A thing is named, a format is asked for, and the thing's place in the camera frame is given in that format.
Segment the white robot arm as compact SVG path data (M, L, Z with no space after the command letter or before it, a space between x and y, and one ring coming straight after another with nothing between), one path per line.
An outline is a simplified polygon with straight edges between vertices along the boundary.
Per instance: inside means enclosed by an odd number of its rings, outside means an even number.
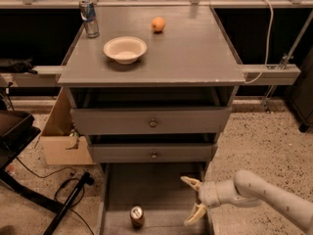
M194 204L185 226L194 225L208 210L229 204L252 208L266 203L306 235L313 235L313 203L285 191L249 170L238 170L232 179L199 181L182 176L181 180L198 193L200 202Z

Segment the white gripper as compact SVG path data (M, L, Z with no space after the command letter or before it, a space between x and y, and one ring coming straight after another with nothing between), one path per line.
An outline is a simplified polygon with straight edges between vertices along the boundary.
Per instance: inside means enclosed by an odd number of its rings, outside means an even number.
M195 178L181 176L180 179L196 192L202 204L194 204L191 214L184 221L185 226L196 224L205 214L206 208L214 209L226 203L227 184L225 182L205 181L203 184Z

